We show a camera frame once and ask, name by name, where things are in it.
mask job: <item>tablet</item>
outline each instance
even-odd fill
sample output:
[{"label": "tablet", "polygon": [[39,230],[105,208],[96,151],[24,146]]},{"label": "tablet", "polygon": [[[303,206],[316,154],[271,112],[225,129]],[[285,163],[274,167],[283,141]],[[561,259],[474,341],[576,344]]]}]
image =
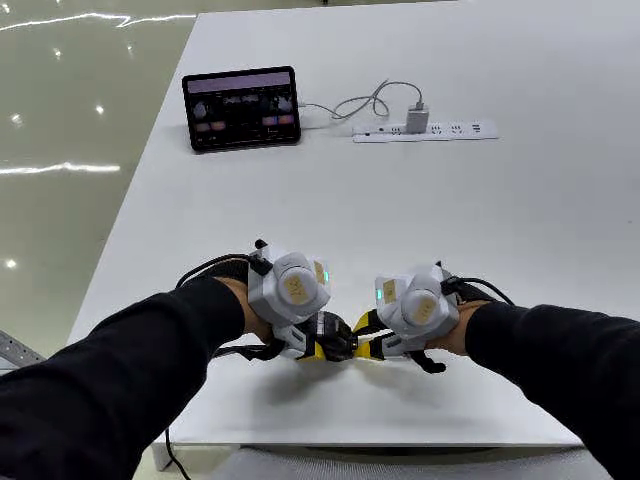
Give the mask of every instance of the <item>tablet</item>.
[{"label": "tablet", "polygon": [[300,140],[292,67],[188,75],[182,79],[182,90],[194,150]]}]

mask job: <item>charger plug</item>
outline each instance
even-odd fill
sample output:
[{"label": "charger plug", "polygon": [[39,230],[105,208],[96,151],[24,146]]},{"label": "charger plug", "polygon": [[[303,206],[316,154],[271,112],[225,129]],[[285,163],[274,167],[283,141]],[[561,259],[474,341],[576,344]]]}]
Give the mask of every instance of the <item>charger plug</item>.
[{"label": "charger plug", "polygon": [[427,124],[429,123],[429,107],[425,107],[424,103],[418,102],[416,106],[410,108],[407,112],[407,124],[404,133],[425,133]]}]

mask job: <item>table leg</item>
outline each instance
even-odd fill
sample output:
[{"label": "table leg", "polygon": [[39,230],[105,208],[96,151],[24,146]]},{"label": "table leg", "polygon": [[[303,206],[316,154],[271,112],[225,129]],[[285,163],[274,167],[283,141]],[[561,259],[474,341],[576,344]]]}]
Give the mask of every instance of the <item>table leg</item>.
[{"label": "table leg", "polygon": [[169,458],[169,454],[167,453],[167,448],[164,443],[152,443],[151,444],[151,453],[153,454],[153,463],[156,466],[156,470],[158,472],[163,471],[171,458]]}]

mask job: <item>white table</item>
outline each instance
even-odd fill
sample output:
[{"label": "white table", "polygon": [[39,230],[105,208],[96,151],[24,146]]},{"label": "white table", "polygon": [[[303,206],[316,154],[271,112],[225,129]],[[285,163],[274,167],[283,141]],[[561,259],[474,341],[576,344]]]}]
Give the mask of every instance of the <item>white table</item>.
[{"label": "white table", "polygon": [[[632,0],[479,0],[199,16],[70,341],[261,237],[331,261],[329,309],[355,323],[373,279],[442,259],[519,304],[640,314],[640,36]],[[363,145],[352,123],[298,146],[194,155],[183,75],[293,65],[300,100],[381,80],[421,85],[434,120],[494,120],[500,140]],[[385,93],[401,120],[410,89]],[[327,124],[322,111],[307,125]],[[264,188],[246,184],[260,180]],[[570,445],[501,377],[353,361],[216,360],[178,443]]]}]

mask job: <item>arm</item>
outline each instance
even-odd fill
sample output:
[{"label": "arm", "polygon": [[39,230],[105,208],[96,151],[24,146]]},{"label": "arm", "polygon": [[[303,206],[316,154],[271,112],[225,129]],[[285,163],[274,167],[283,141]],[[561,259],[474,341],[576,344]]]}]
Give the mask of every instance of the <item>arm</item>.
[{"label": "arm", "polygon": [[462,307],[461,324],[471,359],[518,385],[578,435],[613,477],[635,472],[640,323],[547,305],[529,310],[490,303]]},{"label": "arm", "polygon": [[204,383],[214,351],[257,321],[246,286],[198,278],[0,377],[0,476],[131,478]]}]

